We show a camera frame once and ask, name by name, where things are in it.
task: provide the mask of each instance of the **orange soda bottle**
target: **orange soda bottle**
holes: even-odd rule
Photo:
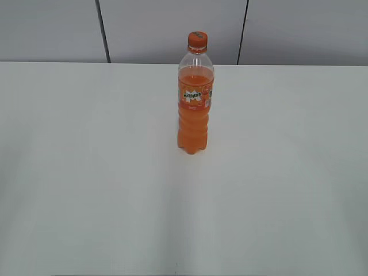
[[[178,69],[178,146],[188,154],[207,146],[208,112],[211,107],[214,68],[206,54],[207,34],[193,32],[188,37],[188,53]]]

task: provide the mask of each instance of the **bottle label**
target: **bottle label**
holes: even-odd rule
[[[189,86],[179,80],[179,106],[189,110],[205,110],[211,107],[213,81],[204,86]]]

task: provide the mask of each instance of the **plastic bottle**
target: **plastic bottle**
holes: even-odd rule
[[[211,107],[214,68],[206,54],[207,34],[193,32],[188,37],[188,53],[178,69],[178,147],[188,154],[207,146],[208,112]]]

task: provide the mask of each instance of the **clear plastic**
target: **clear plastic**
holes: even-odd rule
[[[187,53],[179,64],[178,79],[179,85],[193,87],[196,91],[210,86],[212,95],[214,68],[208,55],[205,52]],[[189,110],[179,104],[178,147],[188,154],[204,150],[207,146],[209,109],[210,104],[201,110]]]

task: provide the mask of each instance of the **gray wall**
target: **gray wall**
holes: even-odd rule
[[[93,0],[1,0],[0,61],[106,62]]]
[[[240,64],[368,65],[368,0],[250,0]]]
[[[111,61],[179,63],[187,35],[204,30],[216,64],[236,64],[245,0],[100,0]]]
[[[236,64],[247,0],[100,0],[112,62]],[[0,61],[107,62],[95,0],[2,0]],[[367,0],[249,0],[239,64],[368,65]]]

